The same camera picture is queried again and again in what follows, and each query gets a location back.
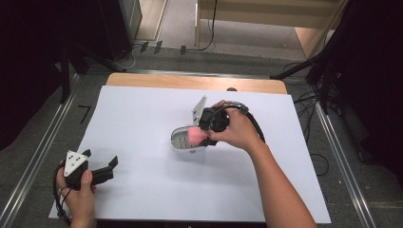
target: gray carpet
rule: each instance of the gray carpet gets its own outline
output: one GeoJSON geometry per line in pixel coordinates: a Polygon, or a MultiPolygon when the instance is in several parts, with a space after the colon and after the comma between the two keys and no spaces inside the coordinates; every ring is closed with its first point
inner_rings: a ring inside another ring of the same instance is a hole
{"type": "MultiPolygon", "coordinates": [[[[138,54],[136,66],[132,70],[172,70],[205,73],[243,74],[248,77],[262,77],[278,74],[290,61],[242,57],[213,53],[188,52],[181,56],[178,50],[162,49],[160,54],[154,55],[153,48],[138,54]]],[[[123,59],[121,64],[130,64],[131,59],[123,59]]],[[[57,219],[48,218],[53,199],[51,195],[51,178],[55,166],[64,158],[66,152],[76,150],[83,138],[86,126],[95,109],[101,86],[106,83],[109,75],[103,66],[91,63],[90,72],[83,76],[78,87],[76,97],[61,125],[59,133],[39,170],[37,177],[29,190],[27,198],[12,224],[12,227],[65,227],[57,219]],[[91,110],[83,123],[80,121],[85,110],[79,105],[90,105],[91,110]]],[[[287,80],[288,92],[297,99],[301,94],[309,91],[308,86],[301,79],[305,72],[300,72],[294,78],[287,80]]],[[[45,103],[42,109],[31,119],[18,139],[8,148],[0,152],[0,208],[6,205],[10,193],[19,181],[25,167],[29,163],[36,146],[41,141],[52,116],[58,108],[61,91],[57,90],[45,103]]],[[[395,176],[382,166],[368,166],[359,161],[357,147],[340,117],[331,113],[336,133],[349,158],[350,165],[360,183],[367,201],[370,203],[374,219],[379,227],[403,227],[403,207],[398,202],[403,201],[403,191],[398,186],[395,176]]],[[[301,127],[305,127],[308,116],[301,118],[301,127]]],[[[311,136],[308,142],[310,153],[324,156],[329,161],[329,172],[318,177],[323,195],[331,215],[332,224],[319,227],[360,227],[360,221],[352,204],[350,195],[340,175],[333,152],[326,139],[323,127],[317,114],[311,122],[311,136]]],[[[318,173],[326,168],[324,160],[313,157],[314,166],[318,173]]]]}

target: finger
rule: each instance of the finger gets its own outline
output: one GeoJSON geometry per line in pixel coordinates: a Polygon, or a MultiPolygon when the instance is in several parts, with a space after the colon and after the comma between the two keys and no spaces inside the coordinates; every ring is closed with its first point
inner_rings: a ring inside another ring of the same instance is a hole
{"type": "Polygon", "coordinates": [[[211,107],[219,107],[219,106],[223,106],[226,103],[225,100],[221,100],[218,103],[213,104],[211,107]]]}
{"type": "Polygon", "coordinates": [[[227,112],[228,117],[230,117],[230,118],[231,118],[232,116],[237,115],[238,113],[240,113],[240,111],[237,110],[237,109],[234,108],[234,107],[227,108],[227,109],[225,109],[225,111],[227,112]]]}
{"type": "Polygon", "coordinates": [[[87,169],[81,177],[81,189],[84,191],[91,191],[92,172],[87,169]]]}
{"type": "Polygon", "coordinates": [[[65,167],[59,169],[59,171],[57,172],[56,182],[59,188],[64,188],[67,185],[64,173],[65,173],[65,167]]]}

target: black cable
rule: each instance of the black cable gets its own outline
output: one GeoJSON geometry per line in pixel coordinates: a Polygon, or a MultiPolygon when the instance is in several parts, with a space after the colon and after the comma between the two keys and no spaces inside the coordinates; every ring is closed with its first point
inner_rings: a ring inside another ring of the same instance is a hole
{"type": "Polygon", "coordinates": [[[295,100],[295,101],[294,101],[294,105],[295,105],[295,104],[298,104],[298,103],[305,102],[305,101],[307,101],[307,100],[313,100],[316,96],[317,96],[317,95],[312,95],[312,96],[307,97],[307,98],[303,98],[303,99],[300,98],[300,99],[298,99],[298,100],[295,100]]]}
{"type": "Polygon", "coordinates": [[[282,67],[282,71],[285,72],[285,68],[287,68],[288,66],[291,66],[291,65],[298,65],[298,64],[302,64],[302,62],[293,62],[293,63],[290,63],[290,64],[286,64],[286,65],[284,65],[284,66],[282,67]]]}
{"type": "Polygon", "coordinates": [[[317,96],[317,94],[318,94],[318,92],[320,92],[320,89],[317,89],[317,90],[314,90],[314,91],[308,91],[308,92],[302,93],[302,95],[300,95],[300,96],[299,96],[299,99],[294,101],[294,104],[296,104],[296,103],[298,103],[299,101],[303,100],[302,98],[303,98],[305,95],[307,95],[307,94],[312,94],[312,93],[313,93],[314,95],[311,95],[311,96],[310,96],[310,98],[312,98],[312,97],[316,97],[316,96],[317,96]]]}
{"type": "Polygon", "coordinates": [[[305,136],[305,134],[306,134],[306,132],[307,132],[307,136],[306,136],[306,138],[305,138],[305,142],[306,142],[306,143],[308,143],[309,137],[311,136],[311,121],[312,121],[312,117],[314,117],[314,114],[315,114],[315,108],[316,108],[316,105],[315,105],[315,103],[314,103],[313,109],[312,109],[312,112],[311,112],[311,115],[309,116],[308,122],[306,123],[305,130],[303,131],[303,135],[304,135],[304,136],[305,136]]]}
{"type": "MultiPolygon", "coordinates": [[[[210,10],[208,11],[208,16],[207,16],[207,26],[208,26],[208,30],[210,31],[210,34],[213,34],[213,30],[210,27],[210,18],[209,17],[210,17],[210,10]]],[[[214,45],[214,47],[212,50],[214,50],[216,48],[216,43],[214,41],[213,41],[213,45],[214,45]]]]}
{"type": "Polygon", "coordinates": [[[297,65],[297,66],[293,66],[292,68],[288,69],[285,72],[282,72],[280,74],[277,75],[272,75],[272,76],[268,76],[268,78],[270,79],[275,79],[275,80],[283,80],[301,70],[303,70],[306,67],[310,67],[310,66],[317,66],[316,61],[319,59],[319,54],[312,57],[311,59],[308,59],[304,62],[302,62],[301,64],[297,65]]]}
{"type": "Polygon", "coordinates": [[[55,200],[55,204],[56,204],[56,209],[57,209],[57,216],[59,217],[59,219],[62,219],[65,221],[65,223],[70,226],[71,221],[70,219],[67,217],[66,215],[66,211],[63,209],[63,205],[60,203],[60,195],[57,191],[57,173],[59,172],[59,170],[63,167],[65,167],[66,165],[66,161],[63,160],[59,165],[57,165],[54,174],[53,174],[53,197],[55,200]]]}
{"type": "Polygon", "coordinates": [[[320,177],[320,176],[326,175],[329,172],[329,166],[330,166],[329,161],[326,159],[326,157],[324,157],[323,155],[319,155],[319,154],[310,154],[310,155],[311,155],[311,157],[313,157],[313,156],[321,157],[323,160],[326,161],[326,170],[321,174],[317,174],[317,176],[320,177]]]}
{"type": "Polygon", "coordinates": [[[214,40],[214,23],[216,22],[216,11],[217,11],[217,0],[216,0],[216,4],[214,5],[213,24],[211,25],[211,40],[210,40],[210,43],[208,44],[208,46],[205,48],[202,48],[202,49],[187,49],[187,50],[204,51],[211,46],[211,44],[213,43],[213,40],[214,40]]]}
{"type": "Polygon", "coordinates": [[[308,113],[308,116],[310,115],[309,112],[309,108],[311,108],[313,105],[315,105],[315,100],[312,100],[310,103],[308,103],[308,105],[305,105],[304,103],[301,103],[303,105],[303,109],[299,111],[299,113],[297,114],[298,117],[300,118],[301,116],[303,116],[303,114],[305,114],[305,112],[308,113]]]}
{"type": "Polygon", "coordinates": [[[65,203],[65,200],[67,199],[67,197],[68,197],[68,195],[70,194],[71,190],[72,190],[72,188],[68,189],[68,192],[67,192],[66,196],[63,197],[63,200],[62,200],[62,208],[63,208],[63,204],[65,203]]]}
{"type": "Polygon", "coordinates": [[[260,136],[260,139],[264,143],[266,143],[266,140],[264,139],[264,136],[263,136],[263,132],[261,131],[260,126],[258,125],[258,122],[256,122],[256,120],[253,117],[253,115],[250,112],[248,112],[248,113],[246,113],[246,117],[252,122],[253,126],[256,128],[256,131],[258,132],[258,135],[260,136]]]}

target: white paper sheet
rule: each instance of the white paper sheet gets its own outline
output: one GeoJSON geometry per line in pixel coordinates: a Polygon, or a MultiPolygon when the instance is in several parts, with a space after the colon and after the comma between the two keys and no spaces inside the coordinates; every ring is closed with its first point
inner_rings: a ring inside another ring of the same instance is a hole
{"type": "MultiPolygon", "coordinates": [[[[264,221],[249,156],[225,142],[196,154],[170,145],[174,129],[192,124],[207,95],[247,105],[278,164],[316,223],[330,223],[291,96],[264,93],[104,86],[78,152],[89,168],[117,155],[114,179],[98,185],[97,219],[264,221]]],[[[56,218],[54,206],[49,215],[56,218]]]]}

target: wire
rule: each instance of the wire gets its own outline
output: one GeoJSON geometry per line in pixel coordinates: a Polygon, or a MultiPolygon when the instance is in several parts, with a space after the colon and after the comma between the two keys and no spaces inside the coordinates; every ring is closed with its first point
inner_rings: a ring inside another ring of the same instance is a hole
{"type": "Polygon", "coordinates": [[[308,105],[305,105],[304,103],[301,103],[301,105],[303,106],[303,109],[299,111],[298,117],[300,118],[301,116],[303,116],[305,112],[307,112],[308,116],[310,116],[309,108],[315,105],[315,100],[312,100],[310,103],[308,103],[308,105]]]}
{"type": "Polygon", "coordinates": [[[320,177],[320,176],[326,175],[329,172],[329,166],[330,166],[329,161],[326,159],[326,157],[324,157],[323,155],[319,155],[319,154],[310,154],[310,155],[311,155],[311,158],[313,156],[318,156],[318,157],[321,157],[323,160],[326,161],[326,170],[321,174],[317,174],[317,176],[320,177]]]}
{"type": "MultiPolygon", "coordinates": [[[[210,31],[210,34],[211,35],[213,35],[213,31],[212,31],[212,29],[210,28],[210,8],[209,8],[209,6],[208,6],[208,3],[209,3],[209,1],[207,1],[207,8],[208,8],[208,16],[207,16],[207,26],[208,26],[208,30],[210,31]]],[[[213,45],[214,45],[214,47],[213,47],[213,49],[211,49],[211,51],[213,51],[215,48],[216,48],[216,43],[213,41],[213,45]]]]}
{"type": "Polygon", "coordinates": [[[72,188],[68,189],[68,192],[67,192],[66,196],[63,197],[63,200],[62,200],[62,207],[63,207],[63,204],[65,203],[65,200],[67,199],[68,195],[70,194],[71,189],[72,189],[72,188]]]}
{"type": "Polygon", "coordinates": [[[299,96],[299,99],[296,100],[296,101],[294,101],[294,104],[297,103],[299,100],[301,100],[301,99],[302,99],[304,96],[306,96],[307,94],[314,94],[314,95],[312,95],[311,97],[315,97],[315,96],[317,96],[317,94],[318,94],[319,92],[320,92],[320,89],[316,89],[316,90],[313,90],[313,91],[308,91],[308,92],[302,93],[302,95],[299,96]]]}
{"type": "MultiPolygon", "coordinates": [[[[134,44],[133,45],[133,47],[132,48],[135,48],[136,46],[142,46],[142,44],[134,44]]],[[[118,59],[116,59],[116,60],[114,60],[114,61],[110,61],[111,63],[116,63],[116,62],[119,62],[119,61],[121,61],[121,60],[123,60],[124,59],[124,57],[126,56],[126,54],[129,52],[129,50],[125,50],[125,54],[122,56],[122,57],[120,57],[120,58],[118,58],[118,59]]]]}
{"type": "Polygon", "coordinates": [[[133,49],[131,50],[131,56],[133,57],[133,64],[130,66],[121,66],[120,64],[113,62],[114,65],[121,67],[123,69],[130,69],[136,65],[136,58],[134,57],[134,51],[138,48],[141,48],[142,46],[134,45],[133,49]]]}
{"type": "Polygon", "coordinates": [[[57,209],[57,216],[64,220],[65,223],[69,226],[71,224],[70,219],[66,215],[65,209],[63,209],[63,204],[60,203],[60,195],[57,191],[57,173],[59,170],[66,165],[66,160],[63,160],[59,165],[57,165],[54,174],[53,174],[53,197],[55,199],[56,209],[57,209]]]}
{"type": "Polygon", "coordinates": [[[298,64],[302,64],[302,62],[293,62],[293,63],[290,63],[290,64],[286,64],[286,65],[284,65],[284,66],[282,67],[282,71],[285,72],[285,68],[287,68],[288,66],[291,66],[291,65],[298,65],[298,64]]]}
{"type": "Polygon", "coordinates": [[[202,49],[187,49],[187,50],[190,50],[190,51],[192,51],[192,50],[193,51],[204,51],[204,50],[208,49],[211,46],[211,44],[213,43],[213,40],[214,40],[214,23],[216,22],[216,12],[217,12],[217,0],[216,0],[216,4],[214,5],[213,24],[211,26],[211,40],[210,40],[210,43],[208,44],[208,46],[205,47],[205,48],[202,48],[202,49]]]}
{"type": "Polygon", "coordinates": [[[258,125],[258,122],[255,120],[253,115],[250,112],[248,112],[248,113],[246,113],[246,117],[252,122],[253,126],[256,128],[256,131],[258,132],[260,139],[264,143],[266,143],[266,140],[264,139],[264,136],[263,136],[263,132],[261,131],[260,126],[258,125]]]}
{"type": "Polygon", "coordinates": [[[305,134],[307,134],[306,137],[305,137],[305,142],[306,143],[308,143],[309,137],[311,136],[311,121],[312,121],[312,118],[314,117],[316,107],[317,106],[315,104],[313,104],[312,112],[311,112],[311,114],[310,114],[310,116],[308,118],[308,122],[306,123],[305,130],[303,131],[304,136],[305,136],[305,134]]]}
{"type": "Polygon", "coordinates": [[[294,105],[295,105],[295,104],[298,104],[298,103],[305,102],[305,101],[307,101],[307,100],[311,100],[311,99],[315,98],[316,96],[317,96],[317,95],[312,95],[312,96],[307,97],[307,98],[303,98],[303,99],[300,98],[300,99],[294,101],[294,105]]]}

